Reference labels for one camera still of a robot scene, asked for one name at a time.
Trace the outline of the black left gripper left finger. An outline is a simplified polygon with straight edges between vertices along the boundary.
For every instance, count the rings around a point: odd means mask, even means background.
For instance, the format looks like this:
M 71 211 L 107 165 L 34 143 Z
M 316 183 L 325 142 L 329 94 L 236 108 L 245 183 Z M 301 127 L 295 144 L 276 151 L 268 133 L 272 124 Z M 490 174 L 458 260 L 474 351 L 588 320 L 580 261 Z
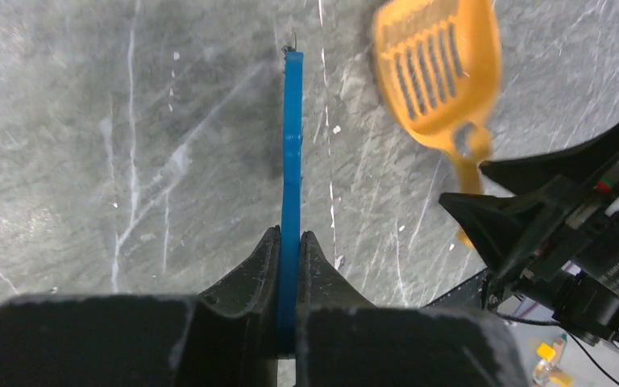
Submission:
M 26 294 L 0 305 L 0 386 L 274 386 L 280 231 L 199 294 Z

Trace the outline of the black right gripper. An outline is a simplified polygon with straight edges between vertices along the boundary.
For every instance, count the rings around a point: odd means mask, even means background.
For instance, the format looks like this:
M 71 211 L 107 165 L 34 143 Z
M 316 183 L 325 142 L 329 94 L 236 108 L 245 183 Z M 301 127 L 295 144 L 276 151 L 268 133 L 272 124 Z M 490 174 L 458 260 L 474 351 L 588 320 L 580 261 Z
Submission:
M 619 343 L 619 211 L 605 213 L 619 195 L 619 123 L 571 148 L 479 169 L 517 196 L 443 193 L 439 204 L 490 270 L 484 308 L 524 295 L 584 341 Z

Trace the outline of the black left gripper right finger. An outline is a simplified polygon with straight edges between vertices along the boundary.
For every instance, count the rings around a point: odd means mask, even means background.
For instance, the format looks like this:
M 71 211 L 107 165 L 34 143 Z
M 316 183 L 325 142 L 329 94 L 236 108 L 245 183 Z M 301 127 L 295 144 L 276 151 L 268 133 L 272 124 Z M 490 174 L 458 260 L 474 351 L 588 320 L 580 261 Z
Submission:
M 525 386 L 515 340 L 473 308 L 378 307 L 301 237 L 297 294 L 299 386 Z

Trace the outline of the blue hand brush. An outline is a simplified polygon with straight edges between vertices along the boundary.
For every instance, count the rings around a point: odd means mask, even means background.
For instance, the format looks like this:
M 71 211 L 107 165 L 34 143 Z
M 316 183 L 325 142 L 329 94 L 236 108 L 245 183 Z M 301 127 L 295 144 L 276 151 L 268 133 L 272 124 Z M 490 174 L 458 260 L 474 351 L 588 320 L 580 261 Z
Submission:
M 282 120 L 283 189 L 280 217 L 280 260 L 276 306 L 276 352 L 279 359 L 295 353 L 298 273 L 301 245 L 304 53 L 285 47 Z

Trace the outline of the yellow slotted scoop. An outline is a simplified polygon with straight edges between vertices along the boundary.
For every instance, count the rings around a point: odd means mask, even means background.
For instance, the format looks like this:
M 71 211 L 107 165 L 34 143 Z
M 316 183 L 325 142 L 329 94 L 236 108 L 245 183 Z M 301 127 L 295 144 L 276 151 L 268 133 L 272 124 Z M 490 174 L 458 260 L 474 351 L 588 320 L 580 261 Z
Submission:
M 501 90 L 501 38 L 491 1 L 389 1 L 373 17 L 376 84 L 395 120 L 452 163 L 459 189 L 482 194 L 478 164 Z

